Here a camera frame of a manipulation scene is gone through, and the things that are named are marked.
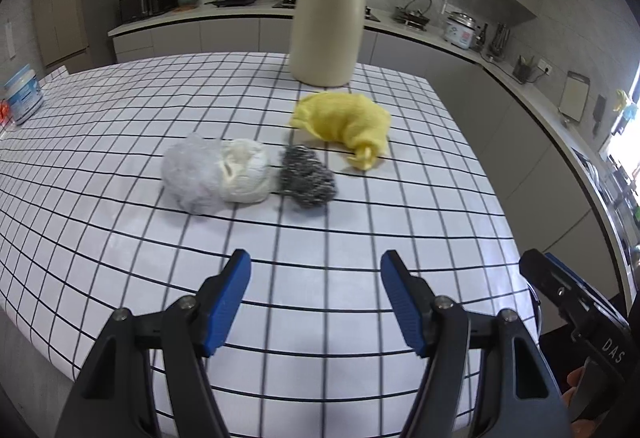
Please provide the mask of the person's hand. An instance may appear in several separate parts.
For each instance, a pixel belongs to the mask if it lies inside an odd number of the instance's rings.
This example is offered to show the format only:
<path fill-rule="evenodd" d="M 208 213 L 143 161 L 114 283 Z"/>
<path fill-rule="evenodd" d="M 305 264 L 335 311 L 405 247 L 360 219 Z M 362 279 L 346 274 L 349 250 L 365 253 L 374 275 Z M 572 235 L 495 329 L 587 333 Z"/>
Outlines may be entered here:
<path fill-rule="evenodd" d="M 566 381 L 568 389 L 562 395 L 562 399 L 567 406 L 569 406 L 570 402 L 573 400 L 577 386 L 579 381 L 582 379 L 582 374 L 584 374 L 584 372 L 585 368 L 581 366 L 567 375 Z M 577 420 L 574 421 L 570 427 L 572 428 L 574 438 L 590 438 L 596 429 L 596 423 L 593 421 Z"/>

